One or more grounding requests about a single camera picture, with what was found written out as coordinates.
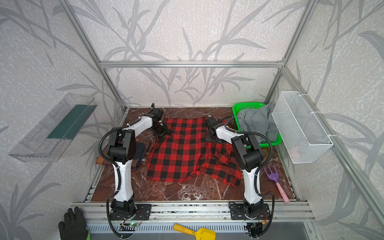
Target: glove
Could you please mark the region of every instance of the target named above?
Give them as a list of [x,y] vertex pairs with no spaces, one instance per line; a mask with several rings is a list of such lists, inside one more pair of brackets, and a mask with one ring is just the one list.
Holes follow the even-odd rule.
[[64,214],[64,221],[59,223],[59,231],[61,240],[87,240],[87,225],[79,207],[68,209],[68,213]]

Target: gray garment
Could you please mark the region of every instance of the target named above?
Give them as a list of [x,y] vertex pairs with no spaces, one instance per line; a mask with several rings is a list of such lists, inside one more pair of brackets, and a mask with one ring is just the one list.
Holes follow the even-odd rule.
[[268,103],[260,108],[246,108],[238,112],[237,119],[241,131],[257,132],[266,136],[271,142],[275,142],[279,130],[271,115],[272,104]]

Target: glove finger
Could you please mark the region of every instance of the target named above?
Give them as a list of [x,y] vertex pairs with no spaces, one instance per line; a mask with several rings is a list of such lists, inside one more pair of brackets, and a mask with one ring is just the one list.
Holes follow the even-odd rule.
[[83,217],[83,213],[81,212],[80,208],[79,207],[75,207],[74,208],[74,213],[76,215],[76,220],[78,222],[82,222],[82,223],[85,223],[85,220],[84,220],[84,217]]
[[59,222],[59,232],[60,232],[60,237],[64,237],[64,222]]
[[65,227],[69,227],[69,225],[71,224],[71,216],[69,215],[69,213],[64,214],[64,223]]
[[73,223],[76,219],[75,219],[75,216],[73,214],[73,210],[72,209],[68,209],[68,213],[71,217],[71,223]]

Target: wall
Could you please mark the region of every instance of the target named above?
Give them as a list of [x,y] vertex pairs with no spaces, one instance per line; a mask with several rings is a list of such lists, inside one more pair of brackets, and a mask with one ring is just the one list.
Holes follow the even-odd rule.
[[[56,1],[0,1],[0,238],[53,239],[72,202],[82,201],[96,145],[122,115]],[[66,93],[97,108],[56,163],[7,153]]]
[[[383,24],[384,1],[318,4],[288,63],[382,196]],[[312,164],[287,163],[325,239],[384,239],[382,226],[332,150]]]
[[[306,5],[306,0],[70,2],[104,61],[278,61]],[[274,73],[276,69],[109,70],[128,106],[232,106],[264,99]]]

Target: red and black plaid shirt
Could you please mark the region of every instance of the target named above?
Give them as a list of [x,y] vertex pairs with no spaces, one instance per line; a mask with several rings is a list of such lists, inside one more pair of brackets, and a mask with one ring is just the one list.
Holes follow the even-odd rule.
[[238,186],[241,171],[231,156],[232,145],[205,141],[205,118],[164,119],[171,132],[155,142],[147,161],[147,180],[183,182],[192,176],[210,174]]

